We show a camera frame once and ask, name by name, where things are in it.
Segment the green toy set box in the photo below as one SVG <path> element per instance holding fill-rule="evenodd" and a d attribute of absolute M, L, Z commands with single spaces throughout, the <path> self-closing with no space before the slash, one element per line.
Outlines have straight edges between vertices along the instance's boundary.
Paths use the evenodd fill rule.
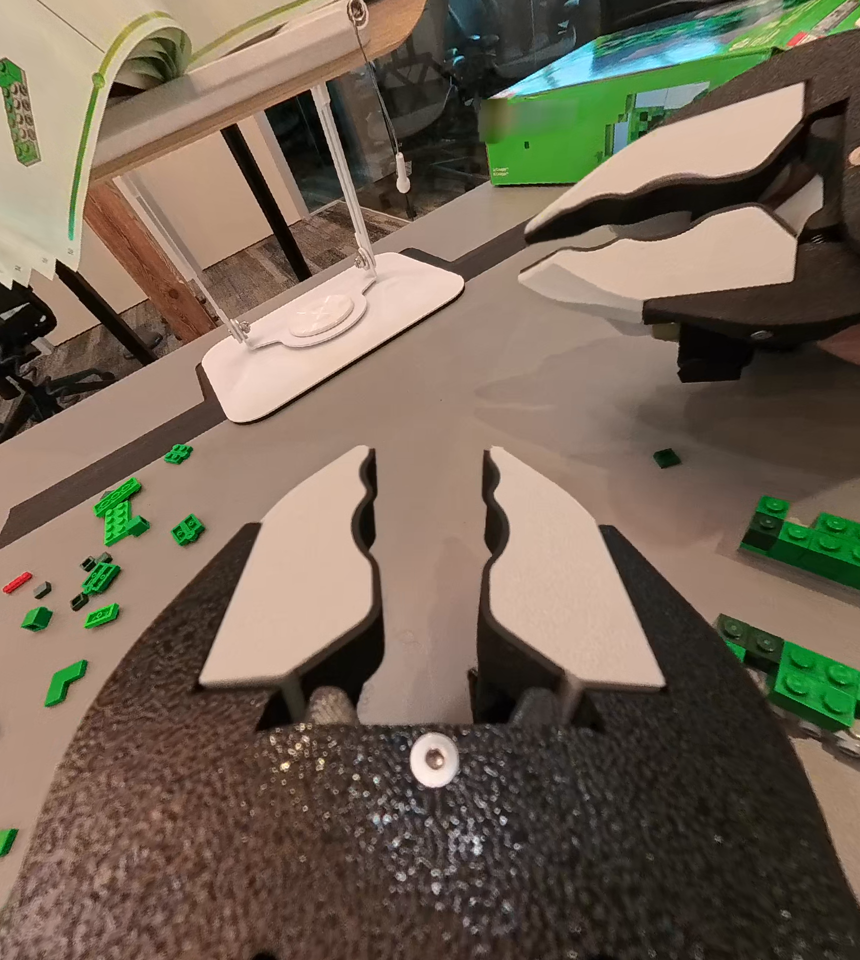
<path fill-rule="evenodd" d="M 658 2 L 483 102 L 495 186 L 574 185 L 774 55 L 860 29 L 860 1 Z"/>

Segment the long green holed plate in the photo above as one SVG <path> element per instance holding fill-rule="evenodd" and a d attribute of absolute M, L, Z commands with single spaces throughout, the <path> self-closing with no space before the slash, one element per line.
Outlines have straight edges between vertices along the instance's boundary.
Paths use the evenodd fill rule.
<path fill-rule="evenodd" d="M 141 482 L 136 477 L 126 479 L 122 484 L 107 491 L 93 507 L 94 516 L 101 519 L 115 509 L 119 504 L 129 501 L 142 489 Z"/>

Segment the white book stand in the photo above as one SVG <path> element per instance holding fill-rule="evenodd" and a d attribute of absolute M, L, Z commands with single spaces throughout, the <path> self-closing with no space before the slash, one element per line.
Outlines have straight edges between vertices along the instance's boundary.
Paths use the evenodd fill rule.
<path fill-rule="evenodd" d="M 201 367 L 226 417 L 260 421 L 309 393 L 456 300 L 460 275 L 399 253 L 374 252 L 330 106 L 327 81 L 394 51 L 424 2 L 197 2 L 181 9 L 184 31 L 202 42 L 178 78 L 110 107 L 91 168 L 97 182 L 123 175 L 218 128 L 310 91 L 351 217 L 354 265 L 252 320 L 217 310 L 229 335 Z M 211 39 L 204 30 L 229 15 Z"/>

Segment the black tape strip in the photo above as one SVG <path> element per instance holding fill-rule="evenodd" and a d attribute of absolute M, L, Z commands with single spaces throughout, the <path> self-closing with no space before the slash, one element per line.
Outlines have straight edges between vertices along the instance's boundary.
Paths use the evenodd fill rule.
<path fill-rule="evenodd" d="M 450 270 L 469 282 L 522 251 L 525 246 L 524 227 L 525 222 L 519 222 L 454 260 L 438 257 L 413 246 L 403 248 L 401 255 L 426 265 Z M 201 392 L 200 402 L 13 506 L 0 531 L 0 550 L 95 498 L 101 491 L 108 489 L 112 481 L 127 478 L 161 458 L 167 441 L 193 441 L 214 426 L 225 422 L 227 416 L 202 364 L 196 365 L 195 373 Z"/>

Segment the medium green studded plate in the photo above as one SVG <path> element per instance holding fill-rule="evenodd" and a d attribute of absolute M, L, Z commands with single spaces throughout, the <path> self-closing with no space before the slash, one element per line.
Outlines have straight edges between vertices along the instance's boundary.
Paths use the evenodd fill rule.
<path fill-rule="evenodd" d="M 130 499 L 123 500 L 110 508 L 103 518 L 103 544 L 110 547 L 127 537 L 140 537 L 150 526 L 145 517 L 133 513 Z"/>

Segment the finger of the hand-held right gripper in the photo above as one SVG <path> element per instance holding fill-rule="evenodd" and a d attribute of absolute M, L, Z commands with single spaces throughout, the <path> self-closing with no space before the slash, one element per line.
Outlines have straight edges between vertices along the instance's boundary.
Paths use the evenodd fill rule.
<path fill-rule="evenodd" d="M 799 240 L 820 208 L 741 204 L 707 214 L 675 235 L 565 247 L 521 270 L 518 282 L 549 301 L 641 323 L 653 300 L 791 282 Z"/>
<path fill-rule="evenodd" d="M 534 216 L 529 245 L 600 226 L 627 225 L 681 210 L 775 166 L 802 130 L 807 84 L 800 81 L 660 126 L 591 171 Z"/>

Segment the grey desk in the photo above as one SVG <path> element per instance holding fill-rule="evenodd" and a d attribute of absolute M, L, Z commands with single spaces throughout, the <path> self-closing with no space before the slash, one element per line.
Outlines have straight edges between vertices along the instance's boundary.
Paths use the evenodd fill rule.
<path fill-rule="evenodd" d="M 454 260 L 537 212 L 524 194 L 480 187 L 389 243 Z M 788 737 L 714 627 L 860 670 L 860 593 L 739 548 L 763 496 L 800 524 L 860 522 L 860 368 L 802 347 L 684 384 L 671 343 L 520 284 L 552 251 L 525 244 L 278 412 L 167 440 L 190 458 L 0 550 L 0 831 L 19 831 L 0 958 L 860 958 L 860 760 Z M 225 338 L 0 446 L 0 531 L 198 404 Z M 357 720 L 334 690 L 288 723 L 271 690 L 200 687 L 260 522 L 358 446 L 376 452 L 385 652 Z M 477 722 L 490 448 L 591 512 L 663 691 L 591 692 L 563 722 L 530 690 Z M 131 477 L 150 526 L 105 546 L 93 507 Z M 178 546 L 191 513 L 206 531 Z M 121 573 L 73 610 L 104 552 Z M 50 625 L 21 629 L 37 606 Z"/>

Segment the wooden post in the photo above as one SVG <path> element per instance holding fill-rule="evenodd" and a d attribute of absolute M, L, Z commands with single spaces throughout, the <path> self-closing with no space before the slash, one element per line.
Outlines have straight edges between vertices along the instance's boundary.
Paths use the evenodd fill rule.
<path fill-rule="evenodd" d="M 207 309 L 115 185 L 107 181 L 89 188 L 84 220 L 181 342 L 215 329 Z"/>

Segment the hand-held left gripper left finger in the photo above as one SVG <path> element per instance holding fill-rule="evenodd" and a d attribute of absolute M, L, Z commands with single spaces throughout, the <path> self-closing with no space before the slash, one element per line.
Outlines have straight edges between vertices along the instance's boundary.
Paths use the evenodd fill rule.
<path fill-rule="evenodd" d="M 309 722 L 334 690 L 344 723 L 381 665 L 376 450 L 358 445 L 264 515 L 197 678 L 205 690 L 270 690 L 286 722 Z"/>

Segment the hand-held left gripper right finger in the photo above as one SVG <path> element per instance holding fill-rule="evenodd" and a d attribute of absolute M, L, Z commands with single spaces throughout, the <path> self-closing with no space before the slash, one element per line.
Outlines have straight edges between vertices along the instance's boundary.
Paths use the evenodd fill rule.
<path fill-rule="evenodd" d="M 592 513 L 504 447 L 484 450 L 476 720 L 510 720 L 530 690 L 576 719 L 592 692 L 656 694 L 666 679 Z"/>

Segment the building instruction booklet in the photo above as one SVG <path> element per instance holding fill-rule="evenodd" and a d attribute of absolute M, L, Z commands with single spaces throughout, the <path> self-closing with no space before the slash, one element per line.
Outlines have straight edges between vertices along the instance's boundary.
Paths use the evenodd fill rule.
<path fill-rule="evenodd" d="M 184 73 L 191 41 L 163 2 L 0 2 L 0 283 L 76 269 L 115 81 Z"/>

